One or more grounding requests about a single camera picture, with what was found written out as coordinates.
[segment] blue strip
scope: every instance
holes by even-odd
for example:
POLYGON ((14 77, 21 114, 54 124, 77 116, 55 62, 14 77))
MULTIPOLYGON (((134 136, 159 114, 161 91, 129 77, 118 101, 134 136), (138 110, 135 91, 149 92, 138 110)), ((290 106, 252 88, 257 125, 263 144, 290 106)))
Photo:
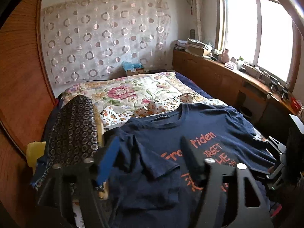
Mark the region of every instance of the blue strip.
POLYGON ((118 136, 115 136, 112 140, 107 152, 103 156, 103 159, 98 165, 98 176, 96 182, 98 186, 101 186, 105 181, 107 181, 110 171, 113 167, 114 161, 118 154, 120 148, 120 140, 118 136))

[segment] trash bin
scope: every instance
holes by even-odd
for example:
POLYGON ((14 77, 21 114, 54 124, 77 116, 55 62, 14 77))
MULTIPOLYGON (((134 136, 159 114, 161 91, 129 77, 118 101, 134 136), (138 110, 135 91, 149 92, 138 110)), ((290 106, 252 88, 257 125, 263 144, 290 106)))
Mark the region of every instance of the trash bin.
POLYGON ((240 107, 240 113, 244 116, 245 119, 247 119, 248 121, 251 120, 252 118, 252 112, 246 108, 245 106, 241 106, 240 107))

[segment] screw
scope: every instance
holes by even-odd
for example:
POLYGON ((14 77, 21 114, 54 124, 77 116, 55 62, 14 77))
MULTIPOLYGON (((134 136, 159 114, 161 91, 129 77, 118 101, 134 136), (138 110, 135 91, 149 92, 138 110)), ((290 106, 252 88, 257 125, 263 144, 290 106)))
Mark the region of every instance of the screw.
POLYGON ((61 164, 54 164, 53 165, 53 169, 55 169, 55 170, 58 170, 58 169, 60 169, 62 166, 61 166, 61 164))
POLYGON ((86 158, 83 160, 84 163, 89 164, 89 163, 93 163, 94 159, 93 158, 86 158))
POLYGON ((240 170, 246 170, 247 166, 246 166, 246 164, 239 163, 239 164, 237 164, 237 168, 239 168, 240 170))
POLYGON ((205 162, 209 163, 209 164, 213 164, 213 163, 215 163, 215 160, 213 158, 206 158, 205 162))

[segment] window frame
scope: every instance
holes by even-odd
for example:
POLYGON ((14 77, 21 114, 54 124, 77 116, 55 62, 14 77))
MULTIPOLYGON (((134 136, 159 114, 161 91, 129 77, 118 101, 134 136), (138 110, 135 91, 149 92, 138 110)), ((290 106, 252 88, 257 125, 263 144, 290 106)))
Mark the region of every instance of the window frame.
MULTIPOLYGON (((279 3, 277 0, 269 0, 272 2, 279 3)), ((217 27, 216 27, 216 39, 215 39, 215 47, 219 50, 224 50, 227 43, 227 27, 228 27, 228 0, 217 0, 217 27)), ((256 49, 254 54, 253 66, 257 66, 259 53, 260 53, 260 44, 261 44, 261 36, 262 36, 262 16, 261 16, 261 5, 260 0, 256 0, 257 4, 257 16, 258 16, 258 28, 257 28, 257 37, 256 37, 256 49)), ((297 29, 294 22, 292 22, 292 30, 293 30, 293 45, 292 45, 292 56, 291 63, 289 68, 289 73, 287 77, 287 81, 283 81, 278 78, 276 75, 272 74, 269 70, 266 70, 260 66, 258 66, 262 71, 268 72, 271 76, 274 76, 278 79, 281 85, 285 85, 289 83, 290 92, 293 91, 294 85, 298 75, 298 69, 300 64, 300 56, 301 56, 301 35, 299 30, 297 29)))

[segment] yellow cloth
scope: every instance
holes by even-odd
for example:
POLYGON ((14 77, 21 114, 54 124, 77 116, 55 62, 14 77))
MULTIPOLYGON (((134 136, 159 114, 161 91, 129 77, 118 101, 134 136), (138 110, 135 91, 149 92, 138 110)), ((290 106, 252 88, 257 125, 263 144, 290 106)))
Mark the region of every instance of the yellow cloth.
POLYGON ((33 168, 33 174, 36 170, 37 159, 43 156, 45 148, 44 142, 32 142, 26 147, 26 161, 29 167, 33 168))

